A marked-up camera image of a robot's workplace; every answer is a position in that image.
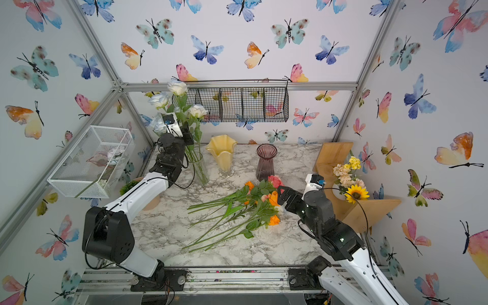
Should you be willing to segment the white rose stem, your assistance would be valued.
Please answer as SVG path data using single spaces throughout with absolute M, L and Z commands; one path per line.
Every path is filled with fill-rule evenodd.
M 168 94 L 153 95 L 148 103 L 155 107 L 156 110 L 165 110 L 171 104 L 172 98 Z
M 168 84 L 168 89 L 170 90 L 172 98 L 174 99 L 172 105 L 167 109 L 168 112 L 175 113 L 182 129 L 191 133 L 187 123 L 187 113 L 188 109 L 195 105 L 195 103 L 190 101 L 188 86 L 185 84 L 185 82 L 174 80 Z
M 202 140 L 201 124 L 205 119 L 208 111 L 199 104 L 195 104 L 188 109 L 187 123 L 189 125 L 190 132 L 192 134 L 194 145 L 200 150 L 200 144 Z
M 166 124 L 161 113 L 158 113 L 149 124 L 149 127 L 156 135 L 167 133 Z

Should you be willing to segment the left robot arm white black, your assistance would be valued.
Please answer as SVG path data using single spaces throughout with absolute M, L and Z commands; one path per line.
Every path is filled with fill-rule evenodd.
M 186 148 L 193 144 L 188 130 L 160 136 L 162 152 L 142 180 L 105 207 L 92 207 L 86 213 L 82 243 L 85 255 L 112 262 L 141 278 L 164 281 L 164 264 L 135 245 L 131 223 L 160 193 L 176 185 L 182 169 L 189 165 Z

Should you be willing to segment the orange artificial flower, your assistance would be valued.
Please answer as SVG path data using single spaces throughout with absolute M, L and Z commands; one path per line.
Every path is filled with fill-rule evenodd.
M 272 206 L 278 207 L 278 192 L 273 191 L 269 196 L 268 196 L 268 201 Z

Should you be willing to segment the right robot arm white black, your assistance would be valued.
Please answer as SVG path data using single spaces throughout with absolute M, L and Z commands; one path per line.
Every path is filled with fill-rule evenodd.
M 375 268 L 369 249 L 347 224 L 336 219 L 332 202 L 321 188 L 307 185 L 306 193 L 280 186 L 278 204 L 299 216 L 320 248 L 359 284 L 349 283 L 332 264 L 319 256 L 309 264 L 325 290 L 343 304 L 407 304 L 386 276 Z

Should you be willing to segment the orange flower front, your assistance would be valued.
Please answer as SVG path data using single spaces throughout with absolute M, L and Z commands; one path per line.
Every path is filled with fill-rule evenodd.
M 280 223 L 280 219 L 277 215 L 274 215 L 270 218 L 268 225 L 269 226 L 276 226 Z

